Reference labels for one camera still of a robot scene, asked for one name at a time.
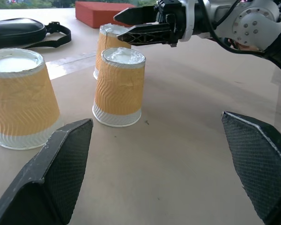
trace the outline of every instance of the paper cup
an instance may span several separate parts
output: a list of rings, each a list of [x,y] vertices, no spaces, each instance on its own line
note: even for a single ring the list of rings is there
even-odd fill
[[[146,58],[127,48],[102,52],[93,114],[102,124],[127,127],[141,117]]]
[[[99,34],[99,41],[97,47],[97,55],[96,55],[96,66],[94,71],[94,78],[98,79],[98,74],[101,66],[101,53],[105,49],[108,48],[115,48],[115,47],[125,47],[131,48],[131,45],[118,40],[117,35],[125,33],[128,28],[114,25],[114,24],[105,24],[100,26],[100,34]]]
[[[24,49],[0,49],[0,145],[33,149],[62,126],[43,57]]]

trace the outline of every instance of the black bag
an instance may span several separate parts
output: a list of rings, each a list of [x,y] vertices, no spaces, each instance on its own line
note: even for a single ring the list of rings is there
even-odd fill
[[[47,33],[61,32],[65,36],[58,40],[42,41]],[[0,21],[0,48],[16,45],[27,45],[25,48],[53,47],[57,48],[71,41],[70,29],[61,26],[59,22],[51,22],[47,26],[41,22],[28,19],[16,18]]]

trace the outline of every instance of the greenery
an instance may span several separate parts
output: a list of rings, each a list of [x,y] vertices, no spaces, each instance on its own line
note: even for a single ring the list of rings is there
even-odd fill
[[[0,0],[0,9],[75,7],[75,0],[17,0],[17,1],[18,3],[9,3],[9,0]],[[80,1],[130,3],[136,6],[150,6],[156,3],[156,0],[80,0]]]

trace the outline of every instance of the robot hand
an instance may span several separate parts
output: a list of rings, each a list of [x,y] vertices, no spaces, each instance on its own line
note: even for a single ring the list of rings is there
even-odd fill
[[[232,53],[268,59],[281,69],[281,15],[272,0],[158,0],[154,6],[128,8],[114,19],[134,25],[118,36],[132,45],[176,47],[178,41],[198,35],[213,38]],[[232,49],[220,38],[256,46],[258,51]]]

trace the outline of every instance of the red block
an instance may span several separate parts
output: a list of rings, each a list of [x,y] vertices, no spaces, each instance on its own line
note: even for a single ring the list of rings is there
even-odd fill
[[[101,25],[112,23],[128,26],[113,20],[113,17],[126,8],[135,7],[127,3],[105,3],[77,1],[75,3],[76,18],[92,28],[99,28]]]

